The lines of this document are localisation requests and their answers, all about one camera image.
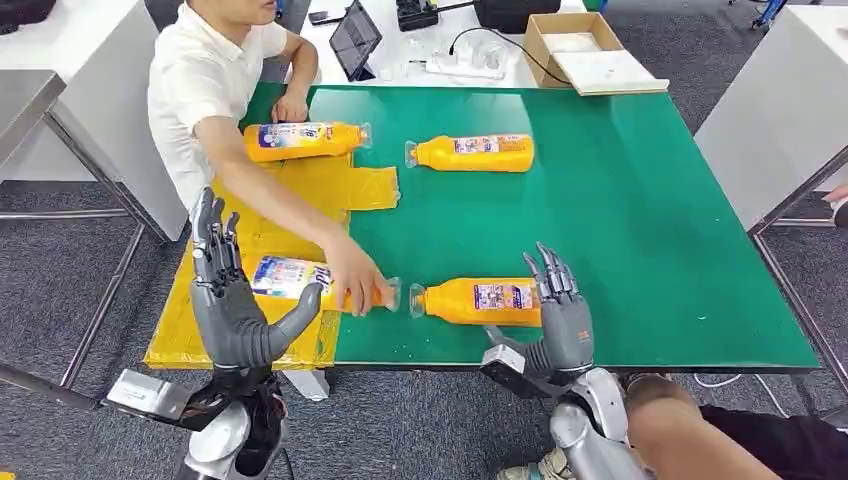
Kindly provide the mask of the person's left hand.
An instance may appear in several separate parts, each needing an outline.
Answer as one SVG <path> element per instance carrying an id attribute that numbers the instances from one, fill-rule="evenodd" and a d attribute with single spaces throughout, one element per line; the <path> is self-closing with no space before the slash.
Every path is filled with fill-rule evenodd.
<path id="1" fill-rule="evenodd" d="M 271 109 L 271 120 L 274 123 L 300 123 L 308 118 L 306 92 L 287 89 Z"/>

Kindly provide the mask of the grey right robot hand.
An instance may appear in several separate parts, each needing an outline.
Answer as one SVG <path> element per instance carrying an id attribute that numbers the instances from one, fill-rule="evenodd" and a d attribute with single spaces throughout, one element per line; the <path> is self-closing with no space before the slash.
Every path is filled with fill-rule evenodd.
<path id="1" fill-rule="evenodd" d="M 528 253 L 524 253 L 523 258 L 536 282 L 542 337 L 522 344 L 503 335 L 494 325 L 486 325 L 484 330 L 492 345 L 505 345 L 520 354 L 525 359 L 527 373 L 579 374 L 593 365 L 593 328 L 588 303 L 560 256 L 540 242 L 536 248 L 541 264 Z"/>

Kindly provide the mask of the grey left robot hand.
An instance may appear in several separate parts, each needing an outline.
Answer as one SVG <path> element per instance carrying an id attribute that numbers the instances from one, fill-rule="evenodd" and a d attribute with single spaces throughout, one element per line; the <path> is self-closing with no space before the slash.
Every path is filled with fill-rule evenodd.
<path id="1" fill-rule="evenodd" d="M 303 287 L 295 307 L 269 323 L 242 268 L 235 233 L 239 215 L 234 213 L 224 223 L 224 206 L 224 199 L 205 187 L 191 210 L 194 319 L 214 365 L 269 366 L 318 314 L 323 286 L 313 282 Z"/>

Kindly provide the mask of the person's right hand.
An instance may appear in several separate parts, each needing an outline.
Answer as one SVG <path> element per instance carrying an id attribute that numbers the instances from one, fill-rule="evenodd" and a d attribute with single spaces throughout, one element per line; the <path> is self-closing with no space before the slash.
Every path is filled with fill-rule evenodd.
<path id="1" fill-rule="evenodd" d="M 331 233 L 319 245 L 331 271 L 340 309 L 363 316 L 376 306 L 395 306 L 395 289 L 348 234 Z"/>

